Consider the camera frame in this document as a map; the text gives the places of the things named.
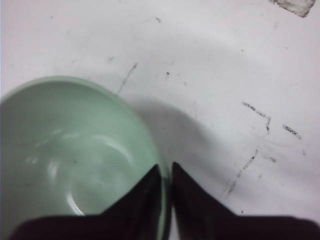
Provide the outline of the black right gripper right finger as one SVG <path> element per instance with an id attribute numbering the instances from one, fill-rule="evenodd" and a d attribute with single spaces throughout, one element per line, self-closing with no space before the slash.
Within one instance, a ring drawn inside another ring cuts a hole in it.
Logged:
<path id="1" fill-rule="evenodd" d="M 320 227 L 291 216 L 237 215 L 209 195 L 177 162 L 172 196 L 182 240 L 318 240 Z"/>

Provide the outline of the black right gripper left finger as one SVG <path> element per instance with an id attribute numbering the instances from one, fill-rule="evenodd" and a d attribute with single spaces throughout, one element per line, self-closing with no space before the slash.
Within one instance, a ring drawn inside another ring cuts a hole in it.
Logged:
<path id="1" fill-rule="evenodd" d="M 11 240 L 155 240 L 162 211 L 162 178 L 154 165 L 104 212 L 87 216 L 50 216 L 28 220 Z"/>

